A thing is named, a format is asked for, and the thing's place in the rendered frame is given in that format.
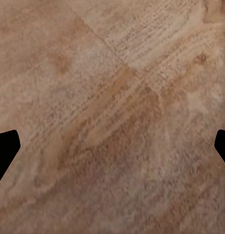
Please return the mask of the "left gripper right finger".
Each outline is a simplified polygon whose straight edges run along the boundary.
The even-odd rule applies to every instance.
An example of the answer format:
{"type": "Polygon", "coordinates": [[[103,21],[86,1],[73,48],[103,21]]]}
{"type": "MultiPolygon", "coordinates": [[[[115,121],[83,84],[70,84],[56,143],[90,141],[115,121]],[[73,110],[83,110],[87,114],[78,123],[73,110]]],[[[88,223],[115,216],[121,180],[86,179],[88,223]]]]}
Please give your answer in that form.
{"type": "Polygon", "coordinates": [[[225,130],[219,130],[215,139],[215,149],[225,161],[225,130]]]}

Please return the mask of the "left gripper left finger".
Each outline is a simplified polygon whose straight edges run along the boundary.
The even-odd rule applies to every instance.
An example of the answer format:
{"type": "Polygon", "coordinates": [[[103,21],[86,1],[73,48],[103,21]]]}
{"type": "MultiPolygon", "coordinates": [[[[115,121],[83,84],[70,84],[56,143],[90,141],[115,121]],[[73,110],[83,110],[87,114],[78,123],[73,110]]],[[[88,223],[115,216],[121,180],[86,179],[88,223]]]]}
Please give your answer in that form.
{"type": "Polygon", "coordinates": [[[16,130],[0,134],[0,181],[19,149],[20,140],[16,130]]]}

